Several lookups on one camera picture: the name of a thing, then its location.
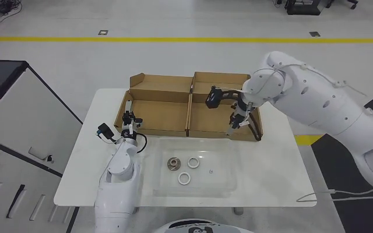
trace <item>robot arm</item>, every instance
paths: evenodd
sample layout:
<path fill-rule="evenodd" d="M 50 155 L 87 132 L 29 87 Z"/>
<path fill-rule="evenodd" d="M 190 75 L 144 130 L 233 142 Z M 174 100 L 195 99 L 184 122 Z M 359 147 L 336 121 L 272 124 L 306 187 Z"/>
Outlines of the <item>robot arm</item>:
<path fill-rule="evenodd" d="M 373 185 L 372 109 L 359 107 L 338 82 L 282 52 L 267 54 L 261 68 L 234 95 L 237 108 L 231 130 L 239 128 L 248 112 L 270 102 L 288 117 L 333 136 L 349 149 L 361 175 Z M 206 105 L 219 105 L 212 88 Z M 230 96 L 232 91 L 223 91 Z"/>
<path fill-rule="evenodd" d="M 134 156 L 138 152 L 136 129 L 142 119 L 131 111 L 131 102 L 126 103 L 121 138 L 116 141 L 117 152 L 112 156 L 100 178 L 94 204 L 96 233 L 123 233 L 135 209 L 140 164 Z"/>

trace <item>open cardboard box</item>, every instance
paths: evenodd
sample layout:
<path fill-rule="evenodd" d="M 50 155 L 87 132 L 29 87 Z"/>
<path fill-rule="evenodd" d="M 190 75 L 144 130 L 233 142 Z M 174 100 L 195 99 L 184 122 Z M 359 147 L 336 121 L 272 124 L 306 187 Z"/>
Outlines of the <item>open cardboard box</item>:
<path fill-rule="evenodd" d="M 188 103 L 192 77 L 146 75 L 130 78 L 130 89 L 126 92 L 119 108 L 114 126 L 122 132 L 123 113 L 128 100 L 132 111 L 143 119 L 138 132 L 146 135 L 187 135 Z"/>
<path fill-rule="evenodd" d="M 194 77 L 138 74 L 130 78 L 126 92 L 114 122 L 122 131 L 125 104 L 132 101 L 132 111 L 143 119 L 138 132 L 146 135 L 229 138 L 256 141 L 249 127 L 241 127 L 227 136 L 230 107 L 234 100 L 223 100 L 216 109 L 208 109 L 205 100 L 211 86 L 241 89 L 250 75 L 233 73 L 195 72 Z M 253 112 L 262 133 L 259 111 Z"/>
<path fill-rule="evenodd" d="M 195 72 L 193 77 L 192 99 L 189 105 L 189 136 L 256 141 L 247 126 L 236 129 L 230 136 L 226 135 L 229 127 L 230 115 L 233 112 L 231 104 L 234 100 L 222 100 L 219 107 L 215 109 L 208 109 L 205 104 L 212 85 L 220 88 L 226 87 L 240 90 L 242 84 L 249 78 L 250 75 L 245 74 Z M 262 134 L 262 123 L 258 109 L 252 114 Z"/>

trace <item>yellow floor line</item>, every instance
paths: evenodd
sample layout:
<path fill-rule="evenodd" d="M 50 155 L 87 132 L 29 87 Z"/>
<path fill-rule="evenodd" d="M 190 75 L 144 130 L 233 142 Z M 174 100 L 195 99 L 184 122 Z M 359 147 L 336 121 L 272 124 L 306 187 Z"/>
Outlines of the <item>yellow floor line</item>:
<path fill-rule="evenodd" d="M 234 38 L 234 37 L 0 37 L 0 41 L 107 43 L 303 43 L 372 44 L 373 38 Z"/>
<path fill-rule="evenodd" d="M 298 146 L 310 146 L 323 135 L 294 135 Z"/>

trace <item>white robot body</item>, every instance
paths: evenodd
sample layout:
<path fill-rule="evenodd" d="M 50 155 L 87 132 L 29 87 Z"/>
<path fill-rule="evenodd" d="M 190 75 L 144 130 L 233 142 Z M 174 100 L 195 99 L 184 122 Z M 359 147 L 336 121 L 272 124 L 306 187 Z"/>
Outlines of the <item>white robot body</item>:
<path fill-rule="evenodd" d="M 212 222 L 205 219 L 183 219 L 168 223 L 153 233 L 253 233 L 242 228 Z"/>
<path fill-rule="evenodd" d="M 96 233 L 125 232 L 129 217 L 135 209 L 140 164 L 133 163 L 131 157 L 136 154 L 137 146 L 124 141 L 117 147 L 120 148 L 115 156 L 123 158 L 111 160 L 108 172 L 102 177 L 98 187 L 94 204 Z M 115 171 L 117 175 L 111 174 L 111 170 Z"/>
<path fill-rule="evenodd" d="M 347 147 L 361 175 L 373 185 L 372 110 L 358 106 L 345 93 L 345 82 L 282 52 L 267 54 L 262 67 L 244 83 L 242 100 L 257 107 L 268 101 L 288 117 L 330 134 Z M 283 84 L 282 90 L 274 88 Z"/>

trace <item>transparent tray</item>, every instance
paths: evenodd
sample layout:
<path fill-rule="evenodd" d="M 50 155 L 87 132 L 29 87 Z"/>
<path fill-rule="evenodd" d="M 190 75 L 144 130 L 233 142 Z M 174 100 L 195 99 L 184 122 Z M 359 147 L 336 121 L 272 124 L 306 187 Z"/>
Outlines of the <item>transparent tray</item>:
<path fill-rule="evenodd" d="M 230 139 L 162 137 L 156 148 L 153 177 L 156 196 L 221 197 L 237 187 L 234 169 L 238 163 L 237 153 Z M 177 171 L 168 169 L 167 162 L 171 157 L 180 159 L 181 166 Z M 197 168 L 188 167 L 190 157 L 199 159 Z M 191 176 L 187 185 L 178 182 L 182 172 Z"/>

